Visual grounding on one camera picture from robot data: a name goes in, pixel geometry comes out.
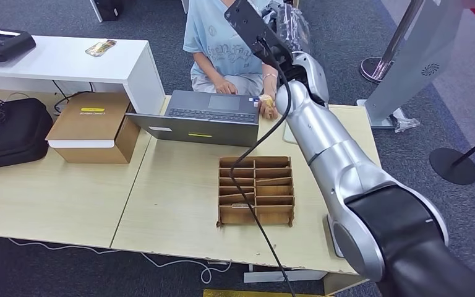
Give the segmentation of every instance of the white cable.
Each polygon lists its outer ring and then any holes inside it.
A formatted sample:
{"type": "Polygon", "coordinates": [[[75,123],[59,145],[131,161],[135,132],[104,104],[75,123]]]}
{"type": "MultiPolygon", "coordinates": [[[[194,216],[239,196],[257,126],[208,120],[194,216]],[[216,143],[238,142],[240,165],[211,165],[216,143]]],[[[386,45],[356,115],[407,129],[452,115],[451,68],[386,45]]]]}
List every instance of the white cable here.
{"type": "Polygon", "coordinates": [[[27,94],[24,94],[24,93],[21,93],[21,92],[15,92],[15,93],[11,93],[10,95],[8,95],[8,98],[6,98],[6,100],[4,100],[4,102],[8,101],[13,95],[23,95],[25,98],[31,98],[27,94]]]}
{"type": "Polygon", "coordinates": [[[112,253],[112,252],[121,252],[121,251],[118,251],[118,250],[110,250],[110,251],[103,251],[103,252],[98,252],[94,249],[92,249],[91,247],[87,247],[87,246],[61,246],[61,247],[49,247],[47,245],[45,245],[44,243],[18,243],[16,241],[14,241],[12,238],[8,238],[9,241],[12,241],[14,244],[18,245],[18,246],[43,246],[44,248],[47,248],[49,249],[50,251],[58,251],[60,249],[69,249],[69,248],[76,248],[76,249],[87,249],[89,251],[92,251],[98,255],[102,255],[102,254],[109,254],[109,253],[112,253]]]}
{"type": "Polygon", "coordinates": [[[224,273],[224,272],[227,272],[230,269],[230,266],[232,266],[232,262],[228,262],[227,268],[225,268],[223,270],[220,270],[220,269],[208,267],[205,264],[203,264],[201,262],[194,261],[194,260],[177,260],[177,261],[172,261],[172,262],[165,263],[163,265],[159,265],[156,262],[154,262],[151,258],[147,257],[147,255],[145,255],[145,253],[141,252],[140,254],[143,255],[143,257],[146,258],[146,260],[150,261],[150,263],[154,264],[157,268],[163,268],[165,266],[169,266],[169,265],[177,264],[177,263],[194,263],[194,264],[201,265],[201,266],[205,267],[205,269],[203,269],[203,271],[201,271],[201,282],[203,282],[205,285],[208,285],[212,281],[212,272],[211,272],[211,270],[224,273]],[[207,281],[205,281],[205,279],[203,278],[203,275],[205,275],[205,272],[208,272],[208,280],[207,281]]]}
{"type": "MultiPolygon", "coordinates": [[[[49,247],[47,245],[45,245],[44,243],[18,243],[17,241],[14,241],[12,238],[8,238],[9,241],[11,241],[13,244],[17,245],[17,246],[42,246],[50,251],[58,251],[58,250],[61,250],[61,249],[69,249],[69,248],[76,248],[76,249],[86,249],[86,250],[89,250],[89,251],[92,251],[98,255],[102,255],[102,254],[110,254],[112,252],[121,252],[120,250],[117,250],[117,249],[114,249],[114,250],[110,250],[110,251],[103,251],[103,252],[98,252],[96,251],[95,249],[91,248],[91,247],[87,247],[87,246],[61,246],[61,247],[49,247]]],[[[206,266],[205,264],[201,263],[201,262],[197,262],[197,261],[194,261],[194,260],[176,260],[176,261],[172,261],[172,262],[168,262],[168,263],[165,263],[165,264],[162,264],[162,265],[159,265],[157,264],[156,262],[154,262],[154,260],[152,260],[151,258],[149,258],[147,255],[145,255],[145,253],[143,252],[140,252],[141,255],[143,255],[143,257],[148,260],[150,263],[154,264],[155,267],[157,268],[163,268],[165,266],[169,266],[169,265],[173,265],[173,264],[178,264],[178,263],[194,263],[194,264],[197,264],[197,265],[201,265],[203,266],[205,269],[203,269],[203,271],[201,271],[201,282],[203,282],[204,284],[208,285],[211,281],[212,281],[212,271],[217,271],[217,272],[221,272],[221,273],[225,273],[227,272],[230,267],[232,266],[232,262],[229,262],[228,263],[228,266],[227,268],[221,270],[221,269],[216,269],[216,268],[212,268],[212,267],[208,267],[206,266]],[[204,275],[205,275],[205,272],[208,272],[208,280],[205,281],[204,279],[204,275]]]]}

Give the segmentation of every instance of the floor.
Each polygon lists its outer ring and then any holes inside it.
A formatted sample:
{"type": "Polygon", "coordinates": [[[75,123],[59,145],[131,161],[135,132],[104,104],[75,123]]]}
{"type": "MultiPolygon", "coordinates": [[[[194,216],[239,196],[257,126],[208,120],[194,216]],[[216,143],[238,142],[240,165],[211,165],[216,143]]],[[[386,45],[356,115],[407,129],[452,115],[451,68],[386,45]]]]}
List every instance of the floor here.
{"type": "MultiPolygon", "coordinates": [[[[35,35],[148,40],[165,91],[190,89],[192,58],[181,50],[186,17],[180,0],[130,2],[120,20],[99,24],[85,0],[0,0],[0,27],[35,35]]],[[[357,67],[362,59],[384,51],[406,2],[301,0],[311,25],[312,54],[325,68],[332,103],[353,105],[374,90],[375,85],[365,81],[357,67]]],[[[374,131],[374,137],[383,168],[432,199],[447,221],[451,251],[475,270],[475,184],[450,184],[428,162],[433,149],[464,150],[475,143],[472,17],[466,14],[462,21],[451,69],[403,107],[422,126],[402,134],[374,131]],[[466,107],[466,99],[472,100],[473,108],[466,107]]],[[[243,284],[246,269],[233,265],[204,285],[199,280],[201,269],[190,264],[158,270],[136,253],[98,256],[81,250],[47,251],[17,247],[0,238],[0,296],[201,296],[203,288],[286,292],[282,283],[243,284]]],[[[323,293],[320,282],[296,286],[300,293],[323,293]]],[[[338,296],[378,293],[374,284],[366,283],[338,296]]]]}

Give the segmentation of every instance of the cardboard box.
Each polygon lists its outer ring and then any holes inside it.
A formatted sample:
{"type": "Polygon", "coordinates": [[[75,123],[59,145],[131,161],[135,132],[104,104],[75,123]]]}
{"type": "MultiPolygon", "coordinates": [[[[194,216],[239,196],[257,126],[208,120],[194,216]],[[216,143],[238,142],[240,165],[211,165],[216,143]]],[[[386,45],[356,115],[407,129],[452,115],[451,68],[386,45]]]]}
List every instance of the cardboard box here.
{"type": "Polygon", "coordinates": [[[122,93],[73,97],[46,136],[68,163],[128,164],[139,126],[125,117],[130,100],[122,93]]]}
{"type": "MultiPolygon", "coordinates": [[[[220,158],[217,226],[255,224],[249,206],[229,176],[238,158],[220,158]]],[[[262,225],[292,226],[294,186],[289,157],[246,157],[234,178],[262,225]]]]}

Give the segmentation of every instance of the person's hand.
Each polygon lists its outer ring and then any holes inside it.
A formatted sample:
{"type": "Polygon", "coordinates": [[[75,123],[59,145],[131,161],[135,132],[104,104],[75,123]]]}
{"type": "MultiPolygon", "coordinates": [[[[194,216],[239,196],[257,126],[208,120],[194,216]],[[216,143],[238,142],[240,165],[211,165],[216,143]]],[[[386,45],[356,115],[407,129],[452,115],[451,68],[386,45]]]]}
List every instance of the person's hand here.
{"type": "Polygon", "coordinates": [[[216,92],[220,94],[236,95],[238,93],[238,88],[236,88],[235,85],[233,85],[231,82],[224,78],[221,78],[220,80],[214,82],[214,86],[216,87],[216,92]]]}
{"type": "Polygon", "coordinates": [[[276,103],[274,97],[269,94],[264,94],[260,96],[259,99],[259,113],[265,119],[277,119],[279,114],[276,109],[276,103]]]}

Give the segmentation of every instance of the laptop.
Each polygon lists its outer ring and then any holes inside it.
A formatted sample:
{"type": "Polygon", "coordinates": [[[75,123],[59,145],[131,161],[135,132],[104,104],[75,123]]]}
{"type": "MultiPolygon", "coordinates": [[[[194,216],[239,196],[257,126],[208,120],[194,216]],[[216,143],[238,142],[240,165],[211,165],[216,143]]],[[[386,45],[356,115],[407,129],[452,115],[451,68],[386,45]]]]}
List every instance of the laptop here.
{"type": "Polygon", "coordinates": [[[174,91],[164,116],[126,115],[162,140],[251,147],[259,130],[258,97],[174,91]]]}

